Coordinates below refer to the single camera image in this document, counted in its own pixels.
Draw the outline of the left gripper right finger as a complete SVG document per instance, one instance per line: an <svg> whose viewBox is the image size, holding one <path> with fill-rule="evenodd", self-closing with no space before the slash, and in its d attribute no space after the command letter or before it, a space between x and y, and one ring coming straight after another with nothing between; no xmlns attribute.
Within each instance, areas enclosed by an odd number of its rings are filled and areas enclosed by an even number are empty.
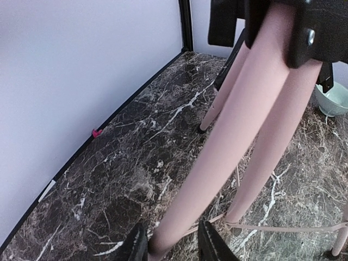
<svg viewBox="0 0 348 261"><path fill-rule="evenodd" d="M198 224L199 260L239 261L209 221Z"/></svg>

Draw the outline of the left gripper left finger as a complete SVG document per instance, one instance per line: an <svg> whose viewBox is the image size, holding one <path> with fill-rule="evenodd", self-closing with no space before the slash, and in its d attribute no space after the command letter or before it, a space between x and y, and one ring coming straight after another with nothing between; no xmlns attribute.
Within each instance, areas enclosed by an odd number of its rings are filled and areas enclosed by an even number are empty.
<svg viewBox="0 0 348 261"><path fill-rule="evenodd" d="M127 260L148 260L147 231L142 223L136 223L129 235Z"/></svg>

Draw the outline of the pink music stand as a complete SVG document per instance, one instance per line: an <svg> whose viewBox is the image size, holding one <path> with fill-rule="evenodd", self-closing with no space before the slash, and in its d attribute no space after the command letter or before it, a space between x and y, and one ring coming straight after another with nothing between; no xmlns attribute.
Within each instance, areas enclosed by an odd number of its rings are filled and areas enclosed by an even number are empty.
<svg viewBox="0 0 348 261"><path fill-rule="evenodd" d="M347 1L212 1L208 42L231 47L237 19L245 40L200 128L214 128L148 243L161 260L237 166L253 153L226 213L237 223L290 142L324 63L347 62Z"/></svg>

